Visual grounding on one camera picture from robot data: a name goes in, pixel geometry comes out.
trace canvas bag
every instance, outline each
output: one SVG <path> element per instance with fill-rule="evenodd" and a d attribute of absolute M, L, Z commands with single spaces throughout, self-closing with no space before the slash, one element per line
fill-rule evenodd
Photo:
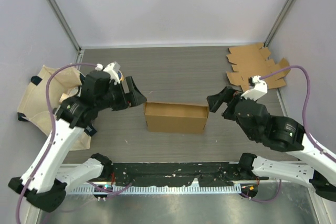
<path fill-rule="evenodd" d="M 38 75 L 31 78 L 31 82 L 17 109 L 20 121 L 32 122 L 47 136 L 51 132 L 51 120 L 46 100 L 46 84 L 56 70 L 55 68 L 43 66 Z M 49 87 L 51 107 L 54 109 L 60 105 L 59 100 L 64 93 L 74 95 L 71 94 L 71 91 L 82 85 L 84 79 L 85 77 L 74 67 L 67 68 L 58 73 L 52 79 Z M 96 132 L 92 125 L 89 125 L 70 150 L 89 149 L 91 136 Z"/>

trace cardboard box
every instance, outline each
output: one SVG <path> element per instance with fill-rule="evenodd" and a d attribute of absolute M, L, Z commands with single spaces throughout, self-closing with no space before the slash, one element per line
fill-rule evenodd
<path fill-rule="evenodd" d="M 209 107 L 185 103 L 146 102 L 144 113 L 149 131 L 203 133 Z"/>
<path fill-rule="evenodd" d="M 252 76 L 265 76 L 281 68 L 289 66 L 286 59 L 282 59 L 278 64 L 274 60 L 267 59 L 271 52 L 263 43 L 256 43 L 246 46 L 230 47 L 231 54 L 227 55 L 229 62 L 232 63 L 234 72 L 226 72 L 231 84 L 241 86 L 243 91 L 249 89 L 248 78 Z M 289 70 L 275 74 L 265 79 L 269 89 L 280 88 L 286 85 L 284 77 Z"/>

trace gray wooden tabletop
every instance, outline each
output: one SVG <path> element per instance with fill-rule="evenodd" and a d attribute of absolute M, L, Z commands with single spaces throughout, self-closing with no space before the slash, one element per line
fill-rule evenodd
<path fill-rule="evenodd" d="M 161 47 L 85 50 L 82 62 L 106 65 L 117 61 L 124 76 L 132 76 L 148 101 L 206 104 L 206 97 L 228 85 L 231 71 L 227 47 Z M 90 68 L 83 67 L 86 74 Z M 274 115 L 282 115 L 276 90 L 259 100 Z M 143 107 L 104 110 L 95 121 L 98 133 L 91 149 L 70 152 L 65 163 L 82 163 L 93 153 L 113 162 L 238 161 L 250 152 L 277 161 L 293 157 L 250 141 L 233 121 L 224 120 L 226 105 L 210 113 L 203 134 L 155 133 L 146 129 Z"/>

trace robotic arm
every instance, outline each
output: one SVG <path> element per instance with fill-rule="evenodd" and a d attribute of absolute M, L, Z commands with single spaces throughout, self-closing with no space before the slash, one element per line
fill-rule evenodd
<path fill-rule="evenodd" d="M 307 165 L 284 164 L 244 153 L 239 162 L 244 164 L 241 168 L 258 177 L 274 177 L 314 188 L 322 198 L 336 201 L 336 163 L 327 157 L 336 155 L 315 139 L 313 145 L 305 128 L 295 120 L 270 115 L 264 105 L 256 102 L 267 93 L 267 84 L 260 76 L 250 78 L 249 85 L 251 89 L 246 92 L 227 86 L 219 94 L 208 96 L 210 112 L 216 112 L 225 102 L 227 108 L 222 117 L 236 121 L 251 141 L 286 152 Z"/>
<path fill-rule="evenodd" d="M 93 178 L 111 175 L 112 162 L 100 154 L 92 155 L 70 172 L 57 174 L 57 171 L 73 143 L 99 111 L 107 108 L 125 110 L 146 102 L 131 76 L 125 78 L 129 88 L 129 93 L 125 93 L 118 76 L 119 68 L 116 62 L 105 68 L 97 65 L 96 70 L 86 75 L 80 95 L 65 99 L 57 109 L 53 145 L 25 192 L 27 201 L 35 207 L 52 212 L 63 202 L 67 192 Z M 50 138 L 51 133 L 29 169 L 21 177 L 10 180 L 8 186 L 18 194 L 43 156 Z"/>

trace perforated white strip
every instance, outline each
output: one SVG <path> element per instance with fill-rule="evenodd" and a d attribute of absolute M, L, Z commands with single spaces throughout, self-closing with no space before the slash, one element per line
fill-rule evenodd
<path fill-rule="evenodd" d="M 121 186 L 113 186 L 113 191 L 120 191 Z M 87 195 L 94 193 L 94 187 L 84 184 L 72 190 L 69 195 Z M 240 184 L 234 186 L 217 186 L 217 187 L 199 187 L 198 184 L 192 184 L 188 187 L 130 187 L 124 191 L 123 195 L 162 195 L 162 194 L 236 194 L 241 193 Z M 106 193 L 95 192 L 95 195 L 105 195 Z"/>

